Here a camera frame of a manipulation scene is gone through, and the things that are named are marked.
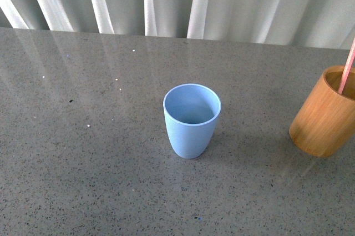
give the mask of curtain fold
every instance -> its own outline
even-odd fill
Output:
[[[0,26],[349,49],[355,0],[0,0]]]

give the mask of gray countertop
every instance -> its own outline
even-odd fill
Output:
[[[353,235],[355,140],[315,158],[288,128],[348,51],[0,29],[4,235]],[[221,98],[206,151],[178,157],[163,97]]]

